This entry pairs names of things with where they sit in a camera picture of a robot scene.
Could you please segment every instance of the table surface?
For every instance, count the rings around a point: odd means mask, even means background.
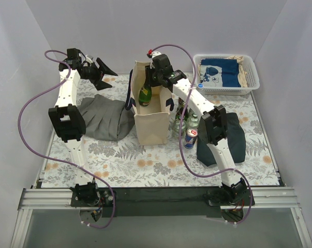
[[[78,86],[77,105],[85,97],[96,94],[111,100],[126,100],[128,75],[108,76],[104,81],[113,87],[97,91],[87,80]],[[222,104],[227,112],[237,113],[246,137],[245,162],[236,164],[251,185],[279,185],[276,169],[272,161],[269,145],[252,100],[245,96],[206,96],[215,105]],[[171,113],[170,126],[174,120]],[[158,146],[140,146],[136,129],[121,141],[98,141],[85,137],[88,169],[106,180],[112,187],[195,187],[221,185],[220,176],[198,178],[188,172],[179,152],[177,138],[172,138],[169,126],[168,143]],[[196,145],[184,149],[189,167],[200,175],[218,171],[217,166],[205,167],[196,159]],[[69,153],[64,143],[56,135],[51,144],[50,156],[69,161]],[[71,165],[48,161],[44,168],[42,188],[68,188],[75,184],[75,174]]]

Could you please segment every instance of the white plastic basket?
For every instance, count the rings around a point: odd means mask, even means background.
[[[205,58],[227,58],[233,56],[233,54],[196,54],[194,56],[194,62],[196,64],[196,67],[198,68],[198,65],[201,64],[201,60]],[[243,56],[244,60],[242,63],[243,70],[246,71],[246,79],[248,87],[204,87],[204,92],[207,95],[238,95],[242,96],[245,94],[248,94],[250,91],[254,89],[258,89],[259,84],[259,77],[257,74],[256,66],[254,61],[250,56],[247,55],[237,55],[237,56]],[[200,82],[199,72],[197,72],[198,75],[196,76],[196,82],[195,84],[198,84]]]

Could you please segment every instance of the gray floor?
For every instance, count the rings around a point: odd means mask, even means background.
[[[290,209],[252,209],[232,225],[202,216],[121,217],[107,229],[80,223],[78,210],[34,210],[24,247],[302,247]]]

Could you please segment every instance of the white wall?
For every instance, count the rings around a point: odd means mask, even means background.
[[[80,48],[127,73],[149,49],[182,45],[191,54],[242,53],[255,58],[286,0],[26,0],[50,47]],[[169,51],[174,68],[189,59]]]
[[[312,238],[312,1],[288,0],[256,58],[261,116]]]
[[[0,0],[0,247],[9,247],[23,188],[36,179],[42,159],[21,142],[17,117],[22,105],[59,80],[57,65],[43,56],[49,45],[24,0]],[[32,103],[23,115],[27,141],[45,152],[56,93]]]

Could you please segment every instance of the dark navy cloth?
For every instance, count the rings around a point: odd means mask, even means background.
[[[239,65],[236,59],[224,59],[224,58],[206,58],[202,59],[201,66],[207,67],[205,70],[206,76],[214,76],[218,73],[218,70],[212,66],[221,67],[221,79],[223,87],[241,87],[237,78],[239,74]]]

